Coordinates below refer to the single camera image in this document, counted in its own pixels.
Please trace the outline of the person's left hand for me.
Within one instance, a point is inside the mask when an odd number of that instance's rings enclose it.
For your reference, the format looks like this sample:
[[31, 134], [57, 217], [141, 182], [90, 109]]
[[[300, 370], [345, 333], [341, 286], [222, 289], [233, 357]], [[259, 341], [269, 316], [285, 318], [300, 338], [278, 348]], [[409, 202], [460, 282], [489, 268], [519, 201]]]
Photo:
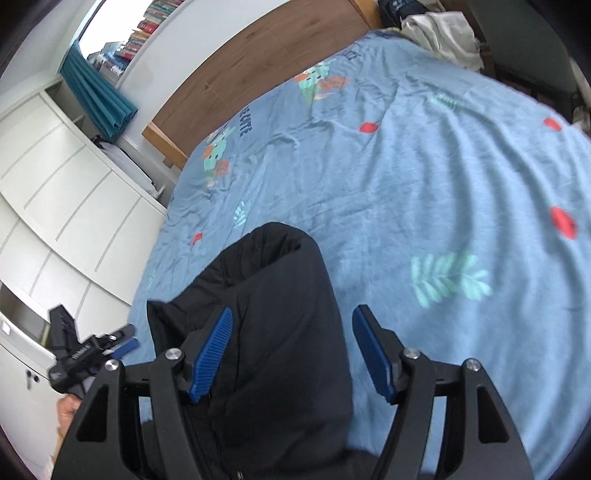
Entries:
[[81, 403], [81, 399], [72, 394], [65, 395], [57, 402], [58, 433], [61, 437], [67, 434]]

